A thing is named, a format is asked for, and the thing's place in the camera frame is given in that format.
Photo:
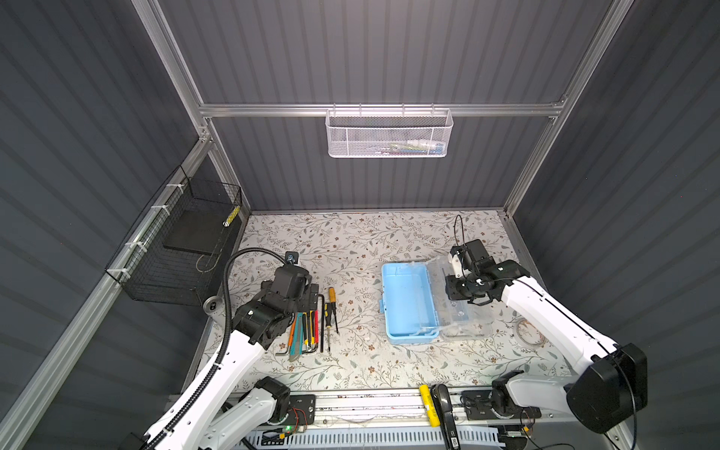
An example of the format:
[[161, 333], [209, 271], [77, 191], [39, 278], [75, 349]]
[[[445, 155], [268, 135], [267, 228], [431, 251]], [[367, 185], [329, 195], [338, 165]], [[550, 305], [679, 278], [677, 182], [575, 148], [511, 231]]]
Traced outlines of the black hex key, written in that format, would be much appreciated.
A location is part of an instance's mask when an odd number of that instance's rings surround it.
[[324, 351], [324, 328], [326, 327], [324, 325], [324, 316], [326, 316], [326, 298], [323, 294], [319, 294], [318, 298], [320, 299], [320, 307], [318, 307], [317, 310], [317, 335], [319, 351], [322, 353]]

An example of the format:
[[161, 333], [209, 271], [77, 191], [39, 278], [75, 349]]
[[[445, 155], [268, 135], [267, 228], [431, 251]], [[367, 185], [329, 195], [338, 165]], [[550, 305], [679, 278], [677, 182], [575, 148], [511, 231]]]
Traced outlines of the yellow black screwdriver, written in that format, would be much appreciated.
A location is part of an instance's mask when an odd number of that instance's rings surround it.
[[328, 289], [328, 297], [324, 303], [324, 345], [330, 353], [335, 335], [339, 335], [339, 323], [337, 315], [337, 292], [334, 287]]

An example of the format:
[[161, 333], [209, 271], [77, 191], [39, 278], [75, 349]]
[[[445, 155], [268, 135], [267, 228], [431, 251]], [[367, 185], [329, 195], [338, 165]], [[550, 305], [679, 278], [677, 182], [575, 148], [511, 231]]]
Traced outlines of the light blue toolbox base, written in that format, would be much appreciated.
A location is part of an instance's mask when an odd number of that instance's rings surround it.
[[395, 346], [429, 344], [440, 336], [426, 264], [389, 262], [382, 266], [385, 333]]

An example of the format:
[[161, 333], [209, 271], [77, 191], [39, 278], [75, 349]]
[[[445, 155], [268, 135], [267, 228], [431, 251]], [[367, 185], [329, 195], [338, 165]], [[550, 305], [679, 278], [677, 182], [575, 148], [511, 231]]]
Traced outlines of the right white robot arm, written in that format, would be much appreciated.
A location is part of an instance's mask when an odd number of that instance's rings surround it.
[[461, 262], [448, 259], [445, 279], [452, 300], [499, 301], [529, 321], [562, 355], [573, 373], [542, 378], [512, 370], [491, 388], [491, 408], [512, 417], [524, 408], [572, 414], [590, 431], [603, 434], [636, 417], [649, 400], [648, 361], [636, 345], [624, 346], [583, 322], [554, 299], [513, 260]]

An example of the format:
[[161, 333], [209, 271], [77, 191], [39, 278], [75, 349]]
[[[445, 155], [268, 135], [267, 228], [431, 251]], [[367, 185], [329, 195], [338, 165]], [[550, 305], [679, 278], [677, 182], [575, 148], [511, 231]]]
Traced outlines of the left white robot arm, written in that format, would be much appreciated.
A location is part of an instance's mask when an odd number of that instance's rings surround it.
[[[236, 259], [261, 253], [278, 260], [273, 279], [249, 302], [232, 306], [229, 279]], [[230, 410], [223, 404], [246, 373], [296, 322], [303, 302], [311, 296], [311, 273], [299, 264], [299, 254], [284, 255], [259, 247], [233, 253], [223, 267], [222, 341], [189, 388], [157, 422], [137, 438], [137, 449], [232, 449], [265, 423], [281, 421], [289, 408], [290, 390], [264, 378]]]

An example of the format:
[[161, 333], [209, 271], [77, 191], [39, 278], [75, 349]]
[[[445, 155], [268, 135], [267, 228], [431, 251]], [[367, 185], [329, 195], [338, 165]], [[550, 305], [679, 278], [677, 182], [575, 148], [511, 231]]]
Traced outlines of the yellow utility knife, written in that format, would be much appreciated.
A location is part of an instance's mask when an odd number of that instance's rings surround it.
[[302, 354], [312, 354], [316, 351], [314, 312], [303, 315], [303, 348]]

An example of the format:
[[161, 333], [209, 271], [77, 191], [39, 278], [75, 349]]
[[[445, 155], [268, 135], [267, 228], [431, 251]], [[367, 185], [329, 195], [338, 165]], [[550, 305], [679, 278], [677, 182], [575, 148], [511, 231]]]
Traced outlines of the yellow tube in basket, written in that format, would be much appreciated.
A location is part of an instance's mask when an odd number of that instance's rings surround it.
[[225, 221], [223, 222], [223, 226], [225, 228], [228, 228], [232, 225], [233, 221], [236, 219], [236, 217], [239, 215], [241, 211], [241, 206], [236, 206], [232, 212], [226, 217]]

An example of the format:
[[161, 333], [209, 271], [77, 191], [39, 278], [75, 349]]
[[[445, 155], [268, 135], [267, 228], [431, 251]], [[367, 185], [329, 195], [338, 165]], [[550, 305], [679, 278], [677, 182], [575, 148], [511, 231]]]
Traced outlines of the black foam pad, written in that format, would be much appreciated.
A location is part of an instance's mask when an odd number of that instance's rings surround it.
[[230, 232], [223, 226], [225, 219], [222, 214], [186, 210], [170, 228], [163, 247], [202, 256], [218, 253]]

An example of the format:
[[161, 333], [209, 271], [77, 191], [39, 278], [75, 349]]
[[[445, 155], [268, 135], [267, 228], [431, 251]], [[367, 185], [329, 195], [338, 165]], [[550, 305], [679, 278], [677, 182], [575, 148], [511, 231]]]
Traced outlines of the red handled tool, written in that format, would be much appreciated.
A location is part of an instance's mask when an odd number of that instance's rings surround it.
[[313, 347], [317, 350], [320, 346], [320, 311], [313, 311]]

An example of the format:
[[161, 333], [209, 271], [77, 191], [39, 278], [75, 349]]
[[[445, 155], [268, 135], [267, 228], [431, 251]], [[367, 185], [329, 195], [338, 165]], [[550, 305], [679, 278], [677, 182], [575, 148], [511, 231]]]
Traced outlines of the orange handled tool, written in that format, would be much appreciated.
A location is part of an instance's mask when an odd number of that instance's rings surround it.
[[290, 352], [294, 345], [294, 335], [296, 334], [296, 325], [297, 325], [297, 314], [294, 315], [294, 318], [292, 318], [292, 323], [290, 325], [290, 331], [289, 331], [289, 337], [287, 342], [287, 348]]

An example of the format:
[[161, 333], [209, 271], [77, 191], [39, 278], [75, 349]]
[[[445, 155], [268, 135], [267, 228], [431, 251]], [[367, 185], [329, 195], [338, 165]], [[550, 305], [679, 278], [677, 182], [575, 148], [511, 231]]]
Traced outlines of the teal handled tool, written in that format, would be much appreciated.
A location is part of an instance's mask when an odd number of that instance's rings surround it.
[[292, 332], [292, 345], [290, 347], [290, 358], [291, 362], [297, 361], [303, 353], [303, 347], [305, 345], [305, 314], [298, 313], [294, 322], [294, 331]]

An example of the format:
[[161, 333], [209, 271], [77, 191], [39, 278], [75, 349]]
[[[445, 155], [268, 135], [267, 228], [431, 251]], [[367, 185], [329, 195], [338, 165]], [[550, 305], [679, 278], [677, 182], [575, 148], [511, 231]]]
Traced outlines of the yellow marker on rail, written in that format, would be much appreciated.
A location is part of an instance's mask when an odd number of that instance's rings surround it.
[[431, 390], [429, 389], [429, 386], [426, 384], [422, 384], [419, 386], [418, 390], [419, 390], [420, 397], [422, 399], [423, 405], [424, 405], [426, 413], [427, 413], [427, 419], [429, 420], [429, 425], [432, 428], [440, 427], [440, 419], [439, 419], [439, 416], [435, 409], [433, 398], [431, 395]]

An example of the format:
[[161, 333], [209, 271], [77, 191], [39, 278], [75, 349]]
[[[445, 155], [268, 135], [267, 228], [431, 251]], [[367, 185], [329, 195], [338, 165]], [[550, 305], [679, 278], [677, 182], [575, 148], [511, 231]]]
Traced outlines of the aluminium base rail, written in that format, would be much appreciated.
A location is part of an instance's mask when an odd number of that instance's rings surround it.
[[[453, 414], [460, 423], [511, 421], [491, 410], [489, 386], [450, 387], [448, 392]], [[417, 388], [292, 391], [290, 398], [292, 407], [304, 409], [304, 416], [318, 426], [341, 421], [360, 424], [429, 423], [427, 408]]]

